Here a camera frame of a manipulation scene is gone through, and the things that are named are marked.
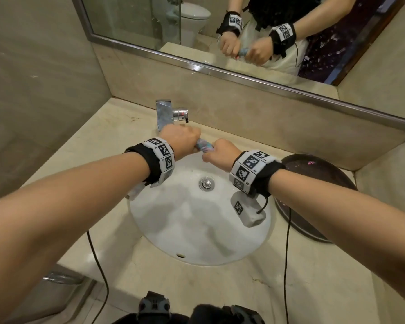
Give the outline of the person's right hand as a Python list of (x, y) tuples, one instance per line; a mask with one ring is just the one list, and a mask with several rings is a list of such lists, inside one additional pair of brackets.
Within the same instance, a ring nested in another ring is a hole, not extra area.
[(236, 159), (243, 153), (238, 147), (236, 147), (231, 141), (226, 139), (223, 142), (223, 155), (224, 160), (222, 164), (212, 164), (216, 166), (218, 169), (221, 169), (227, 173), (232, 170), (232, 167), (236, 161)]

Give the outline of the person's left hand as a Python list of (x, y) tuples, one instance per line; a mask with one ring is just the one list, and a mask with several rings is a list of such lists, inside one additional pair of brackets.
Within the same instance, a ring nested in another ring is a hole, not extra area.
[(167, 143), (172, 147), (174, 152), (175, 161), (179, 161), (188, 155), (182, 155), (180, 153), (180, 126), (189, 126), (189, 125), (174, 125), (168, 124), (166, 125), (162, 131), (158, 134), (159, 137), (166, 140)]

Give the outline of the small colourful patterned tube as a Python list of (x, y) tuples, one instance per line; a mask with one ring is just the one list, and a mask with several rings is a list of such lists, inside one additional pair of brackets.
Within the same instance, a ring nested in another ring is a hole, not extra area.
[(204, 140), (204, 139), (201, 139), (201, 138), (199, 138), (199, 139), (197, 140), (197, 142), (196, 142), (196, 144), (195, 144), (195, 147), (196, 147), (200, 152), (203, 152), (203, 153), (215, 151), (215, 148), (214, 148), (214, 146), (213, 146), (211, 143), (209, 143), (208, 141), (206, 141), (206, 140)]

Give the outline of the person's left forearm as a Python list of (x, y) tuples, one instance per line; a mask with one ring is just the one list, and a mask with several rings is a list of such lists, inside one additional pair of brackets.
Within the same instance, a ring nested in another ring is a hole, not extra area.
[(48, 176), (0, 199), (0, 323), (149, 174), (144, 158), (127, 152)]

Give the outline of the person's right forearm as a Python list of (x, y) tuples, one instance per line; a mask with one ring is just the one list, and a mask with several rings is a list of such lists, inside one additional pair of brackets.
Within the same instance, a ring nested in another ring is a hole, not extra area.
[(405, 300), (405, 213), (356, 190), (284, 169), (270, 193)]

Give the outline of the chrome faucet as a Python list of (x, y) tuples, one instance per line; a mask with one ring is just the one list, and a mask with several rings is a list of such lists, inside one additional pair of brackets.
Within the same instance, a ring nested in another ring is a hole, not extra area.
[(160, 133), (168, 124), (174, 124), (177, 121), (189, 123), (189, 114), (187, 109), (173, 108), (170, 100), (156, 100), (157, 131)]

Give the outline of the black wristband with marker tiles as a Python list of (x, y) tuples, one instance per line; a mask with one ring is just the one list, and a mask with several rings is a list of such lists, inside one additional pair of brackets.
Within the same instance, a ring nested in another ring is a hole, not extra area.
[(286, 166), (276, 157), (260, 150), (244, 151), (234, 161), (229, 180), (247, 196), (271, 196), (269, 181), (273, 174)]
[(162, 185), (173, 174), (175, 168), (173, 148), (159, 136), (129, 147), (124, 152), (138, 153), (145, 159), (150, 169), (150, 175), (144, 180), (145, 186)]

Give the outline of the white round sink basin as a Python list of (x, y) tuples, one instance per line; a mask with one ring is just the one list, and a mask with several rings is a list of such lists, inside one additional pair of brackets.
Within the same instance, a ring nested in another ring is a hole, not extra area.
[[(203, 177), (214, 179), (212, 191), (199, 188)], [(127, 203), (142, 234), (158, 249), (192, 265), (218, 266), (255, 252), (275, 225), (276, 210), (269, 201), (265, 221), (245, 227), (231, 205), (237, 191), (228, 174), (205, 163), (199, 152), (177, 162), (162, 185), (131, 192)]]

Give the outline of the dark round tray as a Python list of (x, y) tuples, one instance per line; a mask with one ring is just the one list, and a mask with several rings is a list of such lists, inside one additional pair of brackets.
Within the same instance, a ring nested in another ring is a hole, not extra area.
[[(292, 154), (284, 157), (281, 162), (285, 165), (286, 169), (291, 172), (357, 190), (356, 184), (352, 179), (341, 169), (322, 158), (309, 154)], [(314, 228), (297, 212), (291, 210), (290, 207), (286, 206), (278, 199), (275, 199), (275, 205), (285, 221), (290, 223), (291, 227), (298, 233), (317, 242), (332, 244), (325, 235)]]

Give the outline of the wall mirror with metal frame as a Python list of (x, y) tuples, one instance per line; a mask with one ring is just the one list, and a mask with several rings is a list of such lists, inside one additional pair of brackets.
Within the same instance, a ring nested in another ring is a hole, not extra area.
[(405, 131), (405, 0), (72, 0), (90, 42)]

